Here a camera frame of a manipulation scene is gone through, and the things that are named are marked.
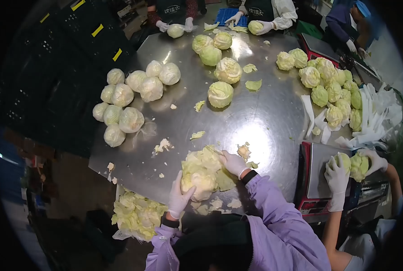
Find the cabbage head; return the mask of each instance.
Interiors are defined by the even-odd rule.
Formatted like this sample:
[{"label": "cabbage head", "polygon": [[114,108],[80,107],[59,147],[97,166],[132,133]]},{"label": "cabbage head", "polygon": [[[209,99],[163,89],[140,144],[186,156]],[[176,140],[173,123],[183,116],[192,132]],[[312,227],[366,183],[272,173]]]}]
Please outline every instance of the cabbage head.
[{"label": "cabbage head", "polygon": [[97,121],[103,122],[103,113],[105,112],[105,109],[107,109],[108,104],[107,103],[100,103],[97,104],[93,107],[93,117]]},{"label": "cabbage head", "polygon": [[289,51],[289,55],[295,58],[295,67],[296,68],[305,68],[307,67],[307,54],[299,48],[293,49]]},{"label": "cabbage head", "polygon": [[320,73],[316,68],[306,67],[300,69],[301,82],[306,88],[314,88],[320,83]]},{"label": "cabbage head", "polygon": [[233,98],[233,87],[225,82],[215,82],[209,86],[208,99],[212,106],[223,108]]},{"label": "cabbage head", "polygon": [[119,68],[112,68],[107,73],[108,84],[123,84],[125,82],[125,74]]},{"label": "cabbage head", "polygon": [[103,139],[110,147],[120,146],[125,141],[126,134],[120,130],[117,123],[110,124],[103,134]]},{"label": "cabbage head", "polygon": [[232,38],[227,32],[220,32],[214,37],[214,46],[220,50],[227,50],[231,47]]},{"label": "cabbage head", "polygon": [[207,35],[197,35],[192,40],[192,49],[198,54],[200,54],[203,47],[208,45],[214,45],[214,40]]},{"label": "cabbage head", "polygon": [[180,80],[180,70],[174,63],[167,63],[159,74],[159,79],[165,85],[176,84]]},{"label": "cabbage head", "polygon": [[288,71],[295,66],[295,58],[285,51],[277,55],[277,66],[280,70]]},{"label": "cabbage head", "polygon": [[144,116],[133,107],[126,107],[119,117],[119,128],[125,133],[135,133],[144,124]]},{"label": "cabbage head", "polygon": [[205,46],[200,52],[200,59],[203,64],[215,67],[222,57],[221,50],[214,46]]},{"label": "cabbage head", "polygon": [[326,92],[323,86],[318,85],[312,89],[311,99],[316,105],[324,107],[328,102],[328,92]]},{"label": "cabbage head", "polygon": [[218,62],[214,75],[222,82],[235,84],[242,76],[242,69],[233,59],[224,57]]},{"label": "cabbage head", "polygon": [[161,99],[164,86],[158,77],[148,77],[140,85],[141,99],[148,103],[153,100]]}]

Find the stainless steel table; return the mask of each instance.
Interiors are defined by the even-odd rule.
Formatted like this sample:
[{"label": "stainless steel table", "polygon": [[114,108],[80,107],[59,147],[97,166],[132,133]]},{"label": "stainless steel table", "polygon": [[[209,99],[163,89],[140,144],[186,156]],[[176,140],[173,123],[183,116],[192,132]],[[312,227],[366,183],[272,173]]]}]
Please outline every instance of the stainless steel table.
[{"label": "stainless steel table", "polygon": [[[155,118],[154,122],[158,125],[157,136],[138,140],[133,148],[132,135],[129,134],[121,146],[110,148],[103,140],[106,128],[103,124],[96,133],[89,167],[107,177],[107,165],[112,162],[115,169],[111,176],[117,177],[120,184],[166,204],[172,182],[182,168],[181,161],[185,160],[188,151],[201,150],[205,144],[216,145],[220,141],[218,149],[236,153],[237,144],[242,145],[247,141],[251,151],[249,160],[260,163],[258,173],[269,175],[272,181],[278,183],[285,199],[292,202],[297,181],[299,144],[309,123],[300,95],[309,95],[310,89],[302,85],[298,69],[281,71],[275,61],[280,51],[297,48],[297,39],[279,34],[234,35],[231,48],[223,50],[222,56],[237,60],[241,67],[252,63],[258,71],[248,74],[243,72],[241,80],[233,84],[234,96],[231,104],[217,109],[207,99],[209,85],[217,81],[214,76],[215,67],[203,65],[191,48],[194,36],[202,33],[208,35],[211,31],[203,32],[203,29],[198,29],[175,40],[164,33],[147,38],[129,70],[145,70],[150,61],[157,60],[177,64],[182,73],[177,84],[166,87],[160,100],[143,103],[136,93],[130,104],[141,110],[145,117]],[[270,45],[264,44],[264,40],[269,40]],[[258,92],[249,92],[245,88],[247,80],[260,79],[263,82]],[[206,104],[197,113],[193,107],[201,100],[206,100]],[[175,104],[177,109],[171,110],[171,104]],[[317,115],[322,109],[314,105],[314,111]],[[206,131],[206,134],[190,141],[191,134],[198,131]],[[328,144],[335,145],[334,139],[340,135],[350,137],[349,127],[334,132]],[[320,142],[320,137],[319,135],[312,140]],[[168,138],[175,148],[151,158],[155,145],[162,138]],[[230,191],[216,192],[207,203],[219,196],[224,201],[223,209],[227,209],[226,205],[231,199],[238,198],[239,190],[241,201],[245,205],[245,189],[241,188],[238,186]]]}]

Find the hand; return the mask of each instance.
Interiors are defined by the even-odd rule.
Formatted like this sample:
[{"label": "hand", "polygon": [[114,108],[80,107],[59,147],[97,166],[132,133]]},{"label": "hand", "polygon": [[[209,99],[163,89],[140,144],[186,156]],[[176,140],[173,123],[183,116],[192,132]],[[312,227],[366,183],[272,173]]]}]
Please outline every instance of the hand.
[{"label": "hand", "polygon": [[387,171],[387,168],[389,166],[387,159],[380,157],[374,150],[360,149],[360,150],[357,150],[357,152],[368,156],[370,158],[370,160],[372,161],[372,166],[369,168],[369,170],[365,174],[366,177],[377,170],[381,170],[382,172]]},{"label": "hand", "polygon": [[161,30],[161,32],[166,32],[169,28],[169,25],[163,21],[157,21],[156,26]]},{"label": "hand", "polygon": [[223,155],[220,155],[220,159],[223,162],[226,169],[231,173],[241,179],[241,174],[245,170],[249,169],[249,167],[245,164],[245,161],[242,157],[230,154],[226,150],[223,150]]},{"label": "hand", "polygon": [[335,162],[334,157],[331,157],[329,162],[325,164],[325,179],[328,182],[329,190],[333,194],[328,207],[329,212],[337,212],[343,210],[345,204],[345,192],[348,186],[350,172],[346,174],[346,169],[343,165],[343,159],[339,159],[340,167]]},{"label": "hand", "polygon": [[194,194],[196,187],[191,187],[184,195],[180,190],[180,179],[182,178],[182,171],[177,174],[176,180],[173,182],[172,190],[169,195],[169,209],[171,216],[179,220],[180,213],[182,213],[185,206],[188,204],[189,199]]}]

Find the blue plastic crate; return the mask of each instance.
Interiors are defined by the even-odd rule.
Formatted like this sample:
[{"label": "blue plastic crate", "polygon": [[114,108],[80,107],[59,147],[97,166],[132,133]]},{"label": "blue plastic crate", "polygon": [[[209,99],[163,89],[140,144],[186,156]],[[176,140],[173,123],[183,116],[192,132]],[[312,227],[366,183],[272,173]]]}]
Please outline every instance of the blue plastic crate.
[{"label": "blue plastic crate", "polygon": [[[220,22],[218,26],[226,26],[224,22],[235,15],[238,11],[239,9],[220,9],[217,14],[217,19],[215,19],[215,23]],[[235,26],[247,27],[247,17],[242,16]]]}]

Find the purple jacket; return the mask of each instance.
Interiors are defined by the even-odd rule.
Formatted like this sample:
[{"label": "purple jacket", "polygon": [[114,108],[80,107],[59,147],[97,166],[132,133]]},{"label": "purple jacket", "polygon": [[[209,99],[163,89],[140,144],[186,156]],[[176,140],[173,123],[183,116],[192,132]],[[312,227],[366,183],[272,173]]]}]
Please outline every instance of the purple jacket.
[{"label": "purple jacket", "polygon": [[[245,187],[263,213],[262,218],[247,216],[253,240],[249,270],[331,270],[322,242],[269,176],[256,175]],[[155,230],[158,235],[152,238],[155,248],[147,255],[146,270],[179,270],[172,244],[182,232],[164,225]]]}]

